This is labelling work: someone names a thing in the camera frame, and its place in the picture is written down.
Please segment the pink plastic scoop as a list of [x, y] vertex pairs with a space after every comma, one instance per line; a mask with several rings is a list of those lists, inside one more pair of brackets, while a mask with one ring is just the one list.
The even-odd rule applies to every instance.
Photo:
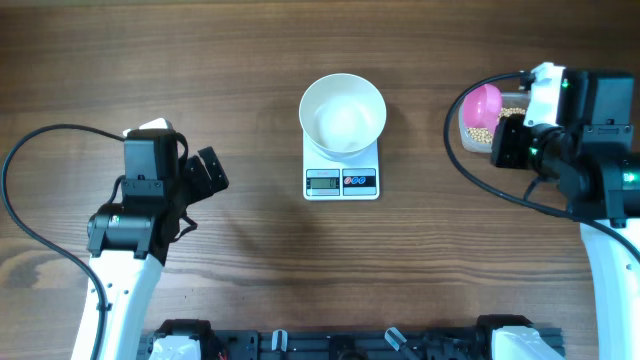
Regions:
[[503, 100], [500, 90], [491, 84], [471, 91], [463, 101], [463, 121], [467, 128], [483, 128], [491, 135], [499, 123]]

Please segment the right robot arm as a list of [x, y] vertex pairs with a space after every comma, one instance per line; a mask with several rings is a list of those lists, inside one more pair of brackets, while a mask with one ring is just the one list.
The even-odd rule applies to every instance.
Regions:
[[639, 156], [626, 72], [543, 63], [523, 84], [523, 115], [499, 122], [494, 166], [535, 171], [556, 183], [579, 218], [592, 272], [599, 356], [639, 356]]

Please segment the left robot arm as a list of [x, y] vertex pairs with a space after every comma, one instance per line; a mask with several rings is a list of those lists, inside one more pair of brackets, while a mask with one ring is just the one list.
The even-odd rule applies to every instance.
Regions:
[[169, 247], [196, 223], [190, 205], [228, 188], [214, 150], [180, 152], [184, 136], [172, 129], [130, 131], [124, 140], [122, 199], [108, 201], [88, 222], [89, 284], [72, 356], [133, 359], [147, 308]]

